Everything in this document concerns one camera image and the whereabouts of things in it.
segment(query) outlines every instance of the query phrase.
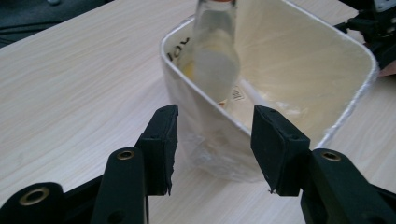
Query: table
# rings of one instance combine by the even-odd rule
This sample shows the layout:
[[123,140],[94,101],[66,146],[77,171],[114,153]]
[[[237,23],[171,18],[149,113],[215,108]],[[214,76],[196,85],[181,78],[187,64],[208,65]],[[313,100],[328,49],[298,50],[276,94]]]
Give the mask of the table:
[[[292,2],[330,24],[356,14],[335,0]],[[38,182],[68,191],[101,175],[112,151],[134,145],[155,109],[170,104],[160,41],[195,4],[117,0],[0,49],[0,204]],[[396,77],[379,78],[331,145],[393,192],[395,87]],[[151,223],[304,223],[299,198],[183,161],[177,153],[172,195],[150,197]]]

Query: person's hand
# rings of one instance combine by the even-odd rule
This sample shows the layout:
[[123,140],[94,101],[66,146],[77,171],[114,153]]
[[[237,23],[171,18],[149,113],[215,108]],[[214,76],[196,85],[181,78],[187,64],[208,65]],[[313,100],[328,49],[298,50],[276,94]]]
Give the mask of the person's hand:
[[390,76],[390,75],[396,75],[396,61],[393,61],[393,63],[388,64],[384,69],[382,69],[379,72],[379,77],[384,77],[384,76]]

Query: bottle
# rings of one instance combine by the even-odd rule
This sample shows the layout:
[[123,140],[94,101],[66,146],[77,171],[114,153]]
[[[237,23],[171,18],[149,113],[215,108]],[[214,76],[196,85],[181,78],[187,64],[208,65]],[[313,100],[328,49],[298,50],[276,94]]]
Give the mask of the bottle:
[[182,68],[195,85],[221,106],[239,75],[234,49],[235,0],[199,0],[193,26],[192,62]]

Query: light wood surface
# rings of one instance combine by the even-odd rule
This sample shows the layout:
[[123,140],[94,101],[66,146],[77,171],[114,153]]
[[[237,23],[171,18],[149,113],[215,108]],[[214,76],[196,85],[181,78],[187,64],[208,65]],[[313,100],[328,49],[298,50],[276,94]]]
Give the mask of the light wood surface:
[[[356,14],[336,0],[292,2],[330,24]],[[195,4],[117,0],[0,49],[0,204],[38,182],[68,191],[134,145],[155,109],[171,103],[160,41]],[[393,192],[395,94],[396,78],[379,78],[331,146]],[[172,195],[150,197],[151,223],[304,223],[299,198],[191,169],[179,152],[176,160]]]

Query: wooden table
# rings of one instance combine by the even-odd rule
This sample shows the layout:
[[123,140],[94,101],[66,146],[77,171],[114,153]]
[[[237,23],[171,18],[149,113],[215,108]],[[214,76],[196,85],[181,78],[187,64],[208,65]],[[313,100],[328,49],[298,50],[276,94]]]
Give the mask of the wooden table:
[[[292,2],[331,24],[355,15],[335,0]],[[171,103],[160,41],[195,4],[118,0],[0,49],[0,204],[37,182],[68,191],[134,145],[155,109]],[[393,192],[395,94],[396,77],[379,78],[331,147]],[[299,198],[191,169],[180,153],[176,160],[172,196],[150,197],[151,223],[304,223]]]

